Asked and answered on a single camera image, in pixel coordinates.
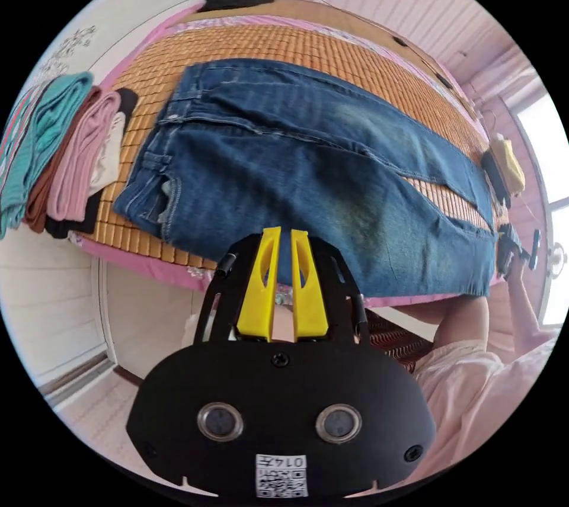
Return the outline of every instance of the person's hand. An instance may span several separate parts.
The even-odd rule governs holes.
[[[526,266],[526,261],[520,256],[519,250],[513,250],[512,263],[510,264],[510,274],[508,280],[522,281],[523,269]]]

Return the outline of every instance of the pink shirt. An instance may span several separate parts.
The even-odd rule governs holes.
[[[478,341],[452,343],[420,359],[413,376],[423,389],[437,436],[413,474],[390,489],[434,475],[487,442],[526,397],[556,340],[509,364]]]

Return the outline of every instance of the jeans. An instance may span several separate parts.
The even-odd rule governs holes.
[[[445,216],[401,176],[448,186],[493,228],[479,166],[386,101],[287,63],[188,67],[114,211],[214,261],[265,227],[340,250],[365,296],[487,296],[496,234]],[[290,241],[278,280],[291,285]]]

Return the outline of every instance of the wall decoration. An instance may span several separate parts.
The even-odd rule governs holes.
[[[78,47],[88,47],[91,38],[96,33],[94,25],[77,29],[73,35],[65,38],[59,47],[51,54],[34,75],[32,84],[36,85],[49,79],[54,79],[59,75],[64,75],[69,70],[68,60],[73,56]]]

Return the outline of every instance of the bed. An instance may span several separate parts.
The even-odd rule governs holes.
[[[448,71],[396,33],[324,4],[276,0],[254,8],[185,12],[157,28],[108,75],[105,88],[128,87],[139,101],[125,134],[118,182],[108,186],[92,235],[73,235],[87,252],[169,283],[205,289],[213,261],[183,252],[142,232],[112,210],[140,144],[185,67],[218,59],[254,57],[313,68],[351,82],[396,106],[460,148],[473,161],[488,147],[484,128]],[[487,228],[477,211],[451,190],[409,179],[448,216]],[[494,207],[494,223],[507,213]],[[372,307],[445,296],[369,299]],[[279,299],[290,303],[290,289]]]

